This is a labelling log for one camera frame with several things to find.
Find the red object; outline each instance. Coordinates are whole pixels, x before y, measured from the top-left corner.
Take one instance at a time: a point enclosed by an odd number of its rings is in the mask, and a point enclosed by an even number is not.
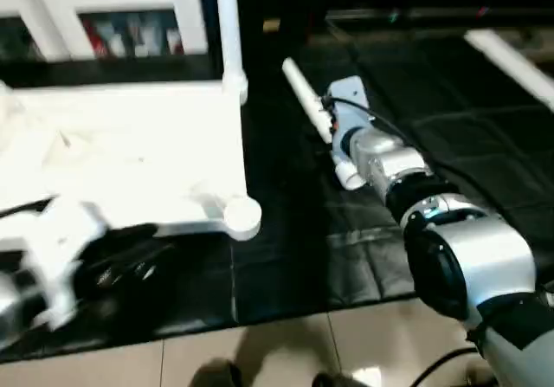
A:
[[[98,57],[105,57],[109,56],[109,50],[106,47],[106,44],[104,41],[102,41],[102,38],[96,33],[96,30],[94,29],[93,25],[90,22],[83,22],[83,26],[85,27],[85,32],[87,32],[88,40],[90,41],[94,54]]]

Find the white pipe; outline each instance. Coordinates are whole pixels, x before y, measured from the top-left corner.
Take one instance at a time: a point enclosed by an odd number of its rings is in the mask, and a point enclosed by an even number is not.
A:
[[[330,144],[332,142],[331,116],[324,110],[321,99],[313,91],[292,58],[286,58],[283,61],[282,69],[308,118],[318,130],[319,136],[325,143]]]
[[[241,31],[236,0],[217,0],[222,38],[223,85],[238,88],[241,104],[248,97],[248,80],[242,69]]]
[[[464,36],[474,48],[512,77],[537,100],[554,111],[554,81],[490,29],[470,30]]]

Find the white vertical pole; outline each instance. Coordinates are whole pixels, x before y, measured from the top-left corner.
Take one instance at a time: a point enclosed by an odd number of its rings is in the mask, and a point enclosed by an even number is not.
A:
[[[217,0],[219,30],[222,38],[223,86],[237,88],[244,104],[248,97],[248,80],[242,69],[241,31],[236,0]]]

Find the white plastic frame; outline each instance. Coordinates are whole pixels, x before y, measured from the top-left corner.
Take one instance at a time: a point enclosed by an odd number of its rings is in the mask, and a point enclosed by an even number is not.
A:
[[[19,16],[47,61],[69,56],[65,43],[44,12],[41,0],[0,0],[0,19]]]
[[[173,10],[185,54],[208,50],[200,0],[43,0],[73,59],[95,58],[80,13]]]

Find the robotic arm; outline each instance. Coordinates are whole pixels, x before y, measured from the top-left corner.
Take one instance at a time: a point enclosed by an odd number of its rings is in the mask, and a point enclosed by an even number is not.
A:
[[[417,149],[374,127],[360,109],[368,106],[358,77],[333,82],[325,108],[290,58],[283,72],[331,146],[340,183],[369,184],[402,228],[420,298],[462,323],[501,385],[552,385],[554,312],[535,296],[525,239],[433,172]]]

